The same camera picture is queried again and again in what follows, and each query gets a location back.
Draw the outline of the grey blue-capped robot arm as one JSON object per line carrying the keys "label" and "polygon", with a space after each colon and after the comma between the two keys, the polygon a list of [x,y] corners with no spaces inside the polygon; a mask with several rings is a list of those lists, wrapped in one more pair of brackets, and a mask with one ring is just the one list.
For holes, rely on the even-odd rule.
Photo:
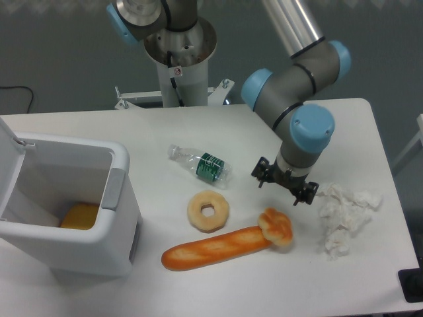
{"label": "grey blue-capped robot arm", "polygon": [[332,114],[305,101],[345,76],[351,68],[348,48],[326,40],[303,1],[263,1],[292,65],[275,73],[255,71],[241,96],[282,140],[274,162],[262,157],[252,171],[261,184],[288,189],[296,203],[312,204],[319,188],[308,182],[312,167],[327,147],[335,128]]}

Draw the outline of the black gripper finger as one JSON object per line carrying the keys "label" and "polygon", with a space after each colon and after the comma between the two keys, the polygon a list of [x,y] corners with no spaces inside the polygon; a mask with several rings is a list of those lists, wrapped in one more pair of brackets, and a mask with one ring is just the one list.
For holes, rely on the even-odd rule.
{"label": "black gripper finger", "polygon": [[270,164],[267,158],[261,157],[252,170],[251,176],[259,181],[259,188],[261,188],[264,183],[273,183],[273,165]]}
{"label": "black gripper finger", "polygon": [[318,189],[319,184],[316,182],[304,182],[300,186],[292,189],[291,193],[295,196],[293,206],[296,206],[298,203],[311,205]]}

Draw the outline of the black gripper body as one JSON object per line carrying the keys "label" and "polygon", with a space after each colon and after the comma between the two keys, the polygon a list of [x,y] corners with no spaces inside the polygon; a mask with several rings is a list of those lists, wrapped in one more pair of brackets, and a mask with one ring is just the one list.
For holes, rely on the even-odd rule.
{"label": "black gripper body", "polygon": [[292,189],[306,182],[306,177],[307,174],[303,176],[294,176],[291,171],[283,172],[276,163],[273,164],[274,182],[288,189],[290,192]]}

